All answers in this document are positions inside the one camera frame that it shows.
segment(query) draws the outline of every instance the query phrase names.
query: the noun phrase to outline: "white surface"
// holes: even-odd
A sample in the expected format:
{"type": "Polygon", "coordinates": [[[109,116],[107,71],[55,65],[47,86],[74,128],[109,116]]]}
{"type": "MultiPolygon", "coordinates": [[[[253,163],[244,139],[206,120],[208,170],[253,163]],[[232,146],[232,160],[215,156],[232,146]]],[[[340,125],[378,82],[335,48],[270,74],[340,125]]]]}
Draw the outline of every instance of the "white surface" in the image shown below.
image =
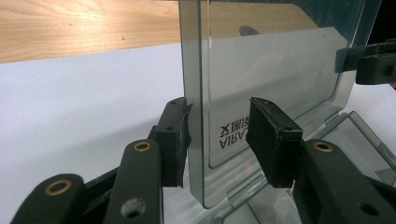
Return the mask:
{"type": "MultiPolygon", "coordinates": [[[[0,223],[44,179],[89,181],[146,138],[165,104],[183,95],[180,45],[0,64],[0,223]]],[[[355,86],[355,110],[395,152],[396,91],[355,86]]],[[[210,211],[184,189],[164,190],[165,223],[197,223],[210,211]]]]}

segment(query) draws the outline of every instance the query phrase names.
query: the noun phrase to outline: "wooden surface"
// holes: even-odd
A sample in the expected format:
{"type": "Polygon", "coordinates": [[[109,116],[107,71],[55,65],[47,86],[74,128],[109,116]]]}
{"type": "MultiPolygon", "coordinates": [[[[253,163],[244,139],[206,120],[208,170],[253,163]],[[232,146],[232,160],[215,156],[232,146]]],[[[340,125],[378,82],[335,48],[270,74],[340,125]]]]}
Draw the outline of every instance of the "wooden surface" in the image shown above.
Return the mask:
{"type": "MultiPolygon", "coordinates": [[[[261,34],[316,27],[290,4],[211,4],[211,37],[239,36],[242,25],[261,34]]],[[[179,41],[177,1],[0,1],[0,63],[179,41]]]]}

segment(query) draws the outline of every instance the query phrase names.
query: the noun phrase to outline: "brass screw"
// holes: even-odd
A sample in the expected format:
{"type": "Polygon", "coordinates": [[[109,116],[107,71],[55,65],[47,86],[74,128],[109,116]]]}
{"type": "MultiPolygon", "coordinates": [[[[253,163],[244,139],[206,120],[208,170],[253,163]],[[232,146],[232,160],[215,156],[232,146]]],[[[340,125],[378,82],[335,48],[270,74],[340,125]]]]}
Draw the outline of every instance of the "brass screw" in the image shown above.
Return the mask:
{"type": "Polygon", "coordinates": [[[49,196],[56,196],[64,193],[72,187],[72,182],[68,179],[57,180],[46,187],[46,194],[49,196]]]}
{"type": "Polygon", "coordinates": [[[151,145],[148,142],[140,142],[136,145],[134,145],[134,150],[138,152],[144,152],[147,151],[151,148],[151,145]]]}
{"type": "Polygon", "coordinates": [[[314,148],[322,152],[332,152],[332,146],[324,142],[314,143],[314,148]]]}

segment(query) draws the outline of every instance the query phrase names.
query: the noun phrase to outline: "wooden table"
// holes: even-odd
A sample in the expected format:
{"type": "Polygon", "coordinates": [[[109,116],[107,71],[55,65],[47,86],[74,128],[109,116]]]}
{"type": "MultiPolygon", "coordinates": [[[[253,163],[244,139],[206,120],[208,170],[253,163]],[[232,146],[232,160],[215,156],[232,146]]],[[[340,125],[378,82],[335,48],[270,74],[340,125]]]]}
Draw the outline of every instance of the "wooden table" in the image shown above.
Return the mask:
{"type": "MultiPolygon", "coordinates": [[[[213,38],[239,35],[242,25],[261,34],[316,27],[290,4],[212,3],[210,24],[213,38]]],[[[179,41],[177,1],[0,1],[0,63],[179,41]]]]}

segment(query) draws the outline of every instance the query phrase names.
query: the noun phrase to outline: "wood grain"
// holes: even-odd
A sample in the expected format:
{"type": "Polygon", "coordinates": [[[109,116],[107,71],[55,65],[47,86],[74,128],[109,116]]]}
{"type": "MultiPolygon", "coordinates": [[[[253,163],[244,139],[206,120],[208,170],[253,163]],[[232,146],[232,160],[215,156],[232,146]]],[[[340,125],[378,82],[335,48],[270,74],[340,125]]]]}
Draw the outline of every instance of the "wood grain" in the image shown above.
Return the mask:
{"type": "Polygon", "coordinates": [[[175,1],[2,0],[0,63],[180,41],[175,1]]]}
{"type": "MultiPolygon", "coordinates": [[[[290,4],[212,2],[209,11],[213,38],[239,36],[242,25],[261,34],[316,27],[290,4]]],[[[0,63],[177,43],[178,15],[177,1],[2,0],[0,63]]]]}

